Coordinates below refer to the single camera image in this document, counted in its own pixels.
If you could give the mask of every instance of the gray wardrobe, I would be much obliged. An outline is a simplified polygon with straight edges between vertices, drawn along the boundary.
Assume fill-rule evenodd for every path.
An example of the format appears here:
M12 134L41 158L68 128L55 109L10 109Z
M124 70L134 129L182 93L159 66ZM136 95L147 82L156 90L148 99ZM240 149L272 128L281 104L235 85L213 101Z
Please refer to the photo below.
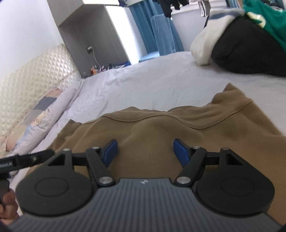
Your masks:
M96 64L93 53L87 53L86 48L89 46L93 46L97 61L105 67L110 63L128 61L105 5L83 2L100 0L47 1L62 39L82 77L91 76L90 67Z

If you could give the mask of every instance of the white fabric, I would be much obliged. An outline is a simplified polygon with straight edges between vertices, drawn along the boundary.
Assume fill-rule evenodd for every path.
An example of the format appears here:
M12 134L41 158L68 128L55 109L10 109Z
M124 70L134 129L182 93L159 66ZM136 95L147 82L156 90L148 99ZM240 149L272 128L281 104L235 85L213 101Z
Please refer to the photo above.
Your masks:
M81 81L72 84L64 93L58 96L57 100L48 107L39 125L33 125L25 132L24 138L15 149L7 156L15 154L24 155L32 151L42 139L48 134L52 126L57 122L62 113L72 104L76 93L80 89Z
M46 149L70 119L84 123L130 106L161 111L183 105L200 107L229 82L252 98L286 135L285 78L234 74L214 65L201 67L189 52L178 52L74 83L55 101L60 104L69 98L71 103L33 152ZM18 172L11 184L13 189L26 172Z
M207 26L194 39L190 48L198 65L209 64L212 50L227 26L244 13L243 9L211 9Z

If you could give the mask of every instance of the quilted headboard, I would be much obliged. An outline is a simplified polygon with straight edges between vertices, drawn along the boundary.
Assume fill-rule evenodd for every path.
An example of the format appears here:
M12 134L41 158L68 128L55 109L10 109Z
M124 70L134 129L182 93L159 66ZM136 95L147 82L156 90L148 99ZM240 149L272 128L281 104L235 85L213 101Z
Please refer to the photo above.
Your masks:
M65 45L32 59L0 79L0 157L13 130L51 87L66 89L80 73Z

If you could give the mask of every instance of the pillow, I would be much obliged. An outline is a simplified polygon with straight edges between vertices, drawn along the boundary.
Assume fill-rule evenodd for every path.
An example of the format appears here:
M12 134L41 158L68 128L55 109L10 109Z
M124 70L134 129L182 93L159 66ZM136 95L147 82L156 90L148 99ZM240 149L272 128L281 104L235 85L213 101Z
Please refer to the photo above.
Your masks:
M50 89L26 117L23 124L9 136L6 151L13 151L16 144L23 138L30 125L37 124L43 118L45 110L57 99L63 91L59 88Z

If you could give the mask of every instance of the black pants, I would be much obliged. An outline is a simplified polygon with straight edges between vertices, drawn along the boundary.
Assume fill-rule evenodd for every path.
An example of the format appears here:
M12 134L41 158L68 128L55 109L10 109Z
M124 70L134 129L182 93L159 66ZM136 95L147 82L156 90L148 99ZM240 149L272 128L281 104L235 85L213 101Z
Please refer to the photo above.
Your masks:
M180 9L180 4L182 4L183 6L188 5L188 0L159 0L159 3L161 5L161 8L164 12L164 15L167 18L171 17L171 4L173 4L173 6L175 7L176 10Z

